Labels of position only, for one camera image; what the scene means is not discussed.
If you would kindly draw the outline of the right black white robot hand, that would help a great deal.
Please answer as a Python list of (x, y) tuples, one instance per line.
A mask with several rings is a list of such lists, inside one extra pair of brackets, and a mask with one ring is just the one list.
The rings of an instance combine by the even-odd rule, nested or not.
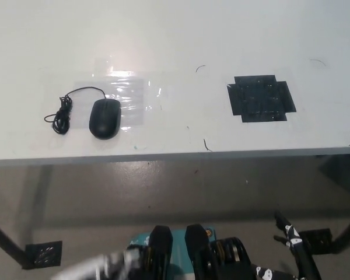
[(276, 226), (280, 229), (285, 237), (274, 236), (274, 239), (286, 247), (295, 258), (298, 268), (298, 275), (292, 275), (287, 272), (276, 271), (269, 268), (264, 268), (259, 265), (251, 264), (251, 271), (260, 279), (316, 279), (321, 280), (321, 275), (313, 260), (310, 250), (306, 242), (300, 236), (296, 228), (288, 221), (281, 212), (276, 211), (274, 214)]

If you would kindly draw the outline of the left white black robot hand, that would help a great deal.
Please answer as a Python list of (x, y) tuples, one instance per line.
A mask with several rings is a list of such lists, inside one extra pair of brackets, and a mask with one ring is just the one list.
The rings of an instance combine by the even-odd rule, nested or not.
[(60, 271), (51, 279), (129, 279), (130, 273), (139, 268), (139, 261), (138, 249), (98, 255)]

